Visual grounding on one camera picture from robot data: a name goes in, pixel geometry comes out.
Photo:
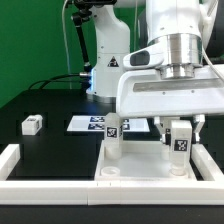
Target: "small white block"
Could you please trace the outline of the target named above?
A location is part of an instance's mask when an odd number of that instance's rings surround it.
[[[43,117],[41,115],[32,115],[22,122],[23,135],[36,135],[42,128]]]

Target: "black table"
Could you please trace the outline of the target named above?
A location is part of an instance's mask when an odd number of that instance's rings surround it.
[[[106,115],[114,104],[88,101],[78,90],[22,92],[0,110],[0,150],[21,144],[21,159],[10,180],[93,180],[103,133],[68,133],[73,115]],[[43,128],[23,136],[21,122],[41,114]],[[207,117],[202,143],[224,167],[224,118]],[[125,139],[158,140],[151,133],[125,134]],[[0,223],[223,223],[224,206],[0,206]]]

